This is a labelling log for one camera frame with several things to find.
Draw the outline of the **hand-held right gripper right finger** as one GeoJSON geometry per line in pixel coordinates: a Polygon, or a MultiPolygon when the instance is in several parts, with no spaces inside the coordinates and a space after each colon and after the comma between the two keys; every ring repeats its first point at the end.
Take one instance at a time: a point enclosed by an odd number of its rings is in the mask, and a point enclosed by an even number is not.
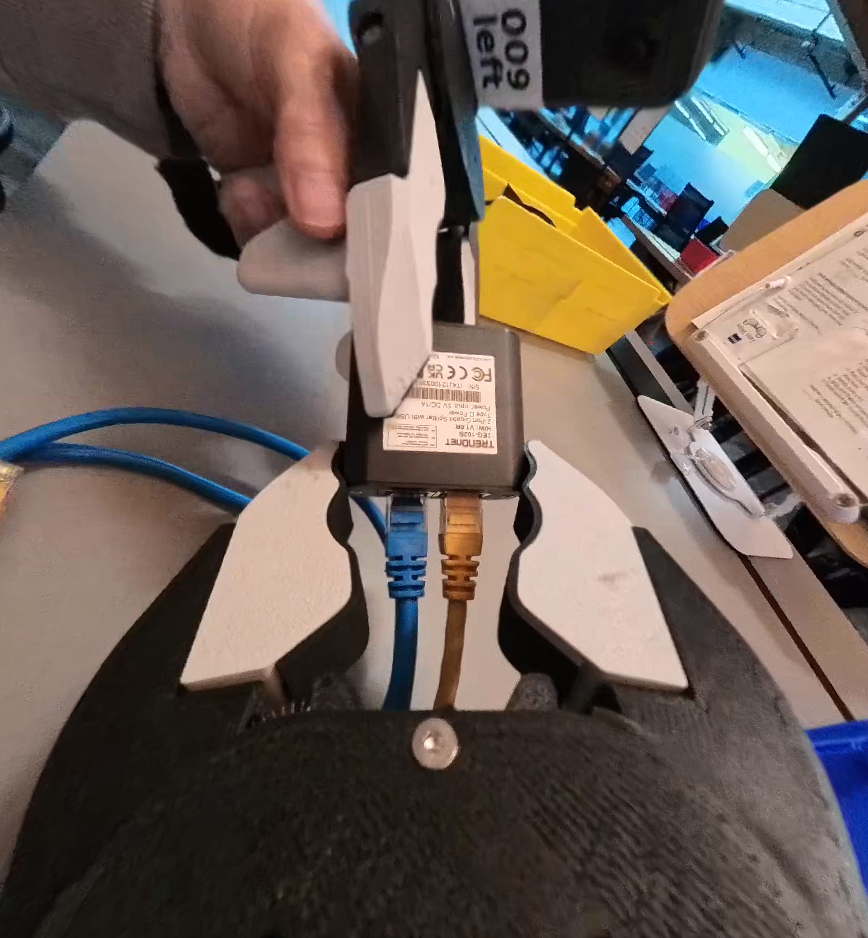
{"type": "Polygon", "coordinates": [[[498,639],[520,673],[566,693],[582,670],[681,693],[688,680],[636,529],[603,488],[546,444],[525,445],[498,639]]]}

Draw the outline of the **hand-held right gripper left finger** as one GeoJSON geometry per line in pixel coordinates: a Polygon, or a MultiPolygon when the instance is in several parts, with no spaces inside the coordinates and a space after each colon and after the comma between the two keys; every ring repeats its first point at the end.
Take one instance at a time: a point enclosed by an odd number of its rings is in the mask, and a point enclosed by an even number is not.
{"type": "Polygon", "coordinates": [[[316,448],[240,513],[183,666],[185,688],[258,683],[311,693],[367,649],[369,614],[336,450],[316,448]]]}

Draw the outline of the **yellow plastic storage bin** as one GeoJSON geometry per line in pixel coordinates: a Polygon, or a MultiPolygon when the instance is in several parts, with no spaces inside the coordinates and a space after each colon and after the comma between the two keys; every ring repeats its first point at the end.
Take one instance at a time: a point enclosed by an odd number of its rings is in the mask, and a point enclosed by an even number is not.
{"type": "Polygon", "coordinates": [[[486,136],[480,152],[481,315],[598,355],[668,306],[665,287],[592,209],[486,136]]]}

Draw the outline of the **black ethernet splitter box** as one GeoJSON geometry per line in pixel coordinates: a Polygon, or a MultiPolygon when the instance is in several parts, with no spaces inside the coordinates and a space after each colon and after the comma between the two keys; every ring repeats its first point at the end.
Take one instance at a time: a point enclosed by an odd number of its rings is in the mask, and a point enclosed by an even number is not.
{"type": "Polygon", "coordinates": [[[521,339],[437,323],[433,352],[392,416],[369,416],[350,371],[337,467],[353,495],[516,496],[525,473],[521,339]]]}

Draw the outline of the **light grey desk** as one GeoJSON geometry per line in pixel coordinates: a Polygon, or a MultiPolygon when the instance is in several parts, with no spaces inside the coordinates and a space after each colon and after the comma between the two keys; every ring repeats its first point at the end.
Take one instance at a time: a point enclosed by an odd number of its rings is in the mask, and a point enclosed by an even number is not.
{"type": "MultiPolygon", "coordinates": [[[[0,439],[76,413],[222,416],[341,437],[338,304],[248,295],[183,226],[153,161],[69,128],[0,215],[0,439]]],[[[690,500],[608,358],[524,335],[525,434],[648,529],[750,643],[805,727],[842,721],[738,555],[690,500]]],[[[0,882],[45,758],[92,676],[225,515],[100,468],[23,475],[0,519],[0,882]]]]}

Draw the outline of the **person's left hand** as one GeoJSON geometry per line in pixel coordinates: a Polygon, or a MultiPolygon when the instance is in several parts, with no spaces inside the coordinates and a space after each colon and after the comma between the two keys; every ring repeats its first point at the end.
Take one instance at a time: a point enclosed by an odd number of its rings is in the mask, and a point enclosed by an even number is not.
{"type": "Polygon", "coordinates": [[[239,247],[281,220],[318,239],[346,227],[357,63],[321,2],[159,2],[173,110],[219,174],[239,247]]]}

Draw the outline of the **black monitor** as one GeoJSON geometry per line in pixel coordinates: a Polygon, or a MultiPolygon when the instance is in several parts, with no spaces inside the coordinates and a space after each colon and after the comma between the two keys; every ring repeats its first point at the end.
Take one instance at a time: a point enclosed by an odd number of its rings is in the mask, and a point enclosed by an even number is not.
{"type": "Polygon", "coordinates": [[[868,171],[868,133],[821,114],[769,190],[808,210],[861,180],[868,171]]]}

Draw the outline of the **wooden document stand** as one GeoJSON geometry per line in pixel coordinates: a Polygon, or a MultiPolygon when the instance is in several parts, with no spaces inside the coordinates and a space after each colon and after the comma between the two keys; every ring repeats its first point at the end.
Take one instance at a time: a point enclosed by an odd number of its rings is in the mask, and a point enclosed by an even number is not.
{"type": "Polygon", "coordinates": [[[718,367],[708,363],[695,341],[694,320],[756,283],[771,279],[780,268],[792,264],[867,213],[868,178],[799,213],[743,251],[699,273],[674,295],[664,314],[665,327],[675,348],[716,390],[750,442],[763,452],[768,463],[807,505],[841,550],[866,568],[868,522],[834,522],[827,517],[825,509],[813,504],[808,483],[798,475],[798,459],[787,455],[787,442],[780,438],[782,432],[787,437],[794,437],[795,433],[782,418],[772,415],[770,407],[750,403],[746,391],[736,389],[732,378],[723,376],[718,367]]]}

